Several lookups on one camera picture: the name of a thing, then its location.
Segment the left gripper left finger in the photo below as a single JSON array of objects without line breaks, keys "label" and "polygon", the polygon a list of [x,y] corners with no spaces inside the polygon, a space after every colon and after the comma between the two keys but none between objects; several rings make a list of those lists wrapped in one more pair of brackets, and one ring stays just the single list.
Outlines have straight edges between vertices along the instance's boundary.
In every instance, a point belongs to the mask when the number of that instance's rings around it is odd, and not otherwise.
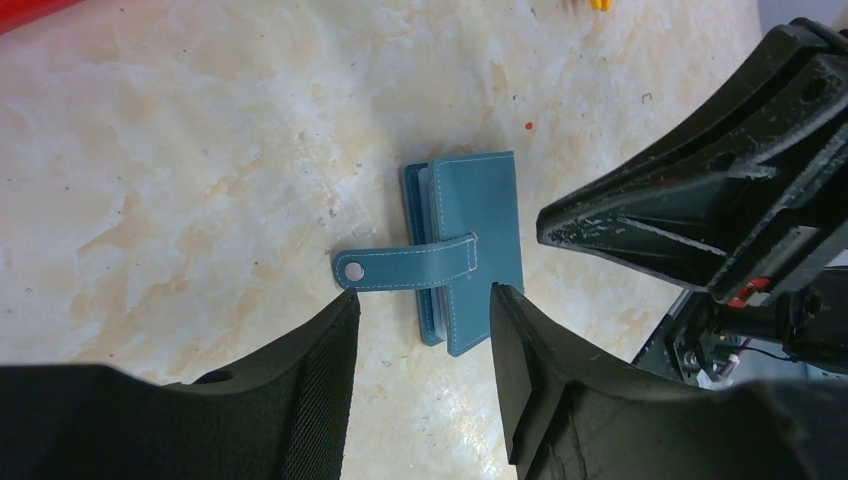
[{"label": "left gripper left finger", "polygon": [[102,364],[1,370],[5,479],[337,479],[360,304],[312,319],[190,384]]}]

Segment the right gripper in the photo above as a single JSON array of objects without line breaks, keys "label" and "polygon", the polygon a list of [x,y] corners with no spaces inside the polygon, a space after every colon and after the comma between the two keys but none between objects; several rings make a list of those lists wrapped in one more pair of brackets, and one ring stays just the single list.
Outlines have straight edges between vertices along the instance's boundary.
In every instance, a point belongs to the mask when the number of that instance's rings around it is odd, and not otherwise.
[{"label": "right gripper", "polygon": [[847,33],[770,30],[690,117],[544,207],[537,239],[721,303],[798,290],[845,247]]}]

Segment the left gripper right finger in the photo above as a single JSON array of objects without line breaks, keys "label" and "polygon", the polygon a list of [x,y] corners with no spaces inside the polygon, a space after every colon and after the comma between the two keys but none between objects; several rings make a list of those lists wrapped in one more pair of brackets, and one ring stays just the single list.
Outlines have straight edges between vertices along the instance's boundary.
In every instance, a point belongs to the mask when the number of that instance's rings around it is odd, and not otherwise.
[{"label": "left gripper right finger", "polygon": [[494,284],[491,347],[508,462],[522,479],[843,479],[847,385],[713,391],[655,375]]}]

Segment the blue card holder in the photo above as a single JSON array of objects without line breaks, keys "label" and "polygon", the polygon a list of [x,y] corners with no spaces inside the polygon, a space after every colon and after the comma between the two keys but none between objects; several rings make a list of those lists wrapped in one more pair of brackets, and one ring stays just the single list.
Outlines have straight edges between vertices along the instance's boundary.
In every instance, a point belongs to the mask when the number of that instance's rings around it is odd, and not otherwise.
[{"label": "blue card holder", "polygon": [[412,290],[427,346],[458,357],[490,335],[494,283],[523,287],[511,151],[434,158],[400,175],[409,243],[336,253],[336,283],[359,292]]}]

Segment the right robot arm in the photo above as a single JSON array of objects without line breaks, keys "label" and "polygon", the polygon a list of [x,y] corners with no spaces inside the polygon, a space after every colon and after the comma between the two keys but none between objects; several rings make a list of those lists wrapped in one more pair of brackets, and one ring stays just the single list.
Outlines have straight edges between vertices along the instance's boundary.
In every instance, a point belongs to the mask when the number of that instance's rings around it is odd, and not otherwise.
[{"label": "right robot arm", "polygon": [[847,370],[847,34],[772,28],[691,116],[612,172],[544,207],[539,243],[684,293],[636,363],[719,379],[751,340]]}]

